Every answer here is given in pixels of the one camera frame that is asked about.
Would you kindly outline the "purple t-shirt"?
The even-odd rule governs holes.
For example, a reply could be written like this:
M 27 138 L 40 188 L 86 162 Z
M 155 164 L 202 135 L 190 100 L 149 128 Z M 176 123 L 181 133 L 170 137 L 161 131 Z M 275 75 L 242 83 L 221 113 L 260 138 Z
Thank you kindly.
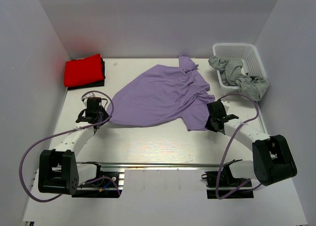
M 118 91 L 107 109 L 110 122 L 152 127 L 181 118 L 188 131 L 204 131 L 215 97 L 190 57 L 178 61 L 177 67 L 156 65 Z

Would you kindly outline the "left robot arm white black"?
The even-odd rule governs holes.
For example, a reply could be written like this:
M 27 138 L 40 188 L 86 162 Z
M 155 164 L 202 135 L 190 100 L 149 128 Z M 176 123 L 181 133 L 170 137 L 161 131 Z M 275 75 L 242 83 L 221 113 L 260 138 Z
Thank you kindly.
M 73 195 L 78 186 L 97 177 L 96 163 L 78 163 L 76 157 L 101 126 L 80 128 L 85 124 L 105 121 L 108 117 L 102 98 L 87 99 L 86 108 L 76 120 L 74 132 L 68 134 L 54 149 L 44 150 L 40 154 L 38 189 L 41 193 Z

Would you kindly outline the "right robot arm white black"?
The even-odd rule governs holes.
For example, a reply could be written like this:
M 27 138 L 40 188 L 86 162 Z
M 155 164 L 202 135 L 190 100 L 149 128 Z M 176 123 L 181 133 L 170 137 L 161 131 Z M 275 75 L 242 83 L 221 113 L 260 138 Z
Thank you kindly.
M 223 163 L 219 182 L 235 185 L 236 181 L 258 180 L 268 186 L 297 175 L 297 167 L 287 140 L 282 135 L 271 136 L 244 123 L 234 114 L 228 115 L 222 101 L 207 104 L 209 117 L 205 127 L 229 136 L 252 152 L 252 160 L 233 160 Z

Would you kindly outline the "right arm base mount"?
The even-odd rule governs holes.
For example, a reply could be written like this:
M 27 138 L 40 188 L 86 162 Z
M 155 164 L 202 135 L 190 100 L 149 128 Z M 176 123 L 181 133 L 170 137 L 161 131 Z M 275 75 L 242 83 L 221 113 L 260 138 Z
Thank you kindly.
M 216 199 L 216 179 L 217 179 L 217 171 L 207 171 L 201 175 L 201 179 L 206 181 L 206 194 L 207 199 Z M 227 173 L 226 170 L 222 170 L 221 176 L 219 179 L 219 189 L 218 194 L 220 197 L 229 193 L 242 183 L 244 183 L 246 179 L 235 179 L 230 173 Z M 227 197 L 227 199 L 250 199 L 254 198 L 254 194 L 251 191 L 252 183 L 248 182 L 243 187 L 241 187 L 236 192 L 232 193 Z

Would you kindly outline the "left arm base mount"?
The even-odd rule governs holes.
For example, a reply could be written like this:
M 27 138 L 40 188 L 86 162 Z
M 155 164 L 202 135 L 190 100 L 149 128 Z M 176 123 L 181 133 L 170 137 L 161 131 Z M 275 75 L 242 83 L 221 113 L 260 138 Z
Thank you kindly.
M 115 182 L 119 192 L 122 193 L 124 184 L 124 172 L 101 171 L 97 175 L 97 179 L 103 176 L 109 177 L 111 178 L 111 180 L 99 179 L 94 183 L 81 185 L 76 190 L 75 194 L 72 195 L 72 198 L 119 198 L 120 194 L 118 193 L 112 181 Z

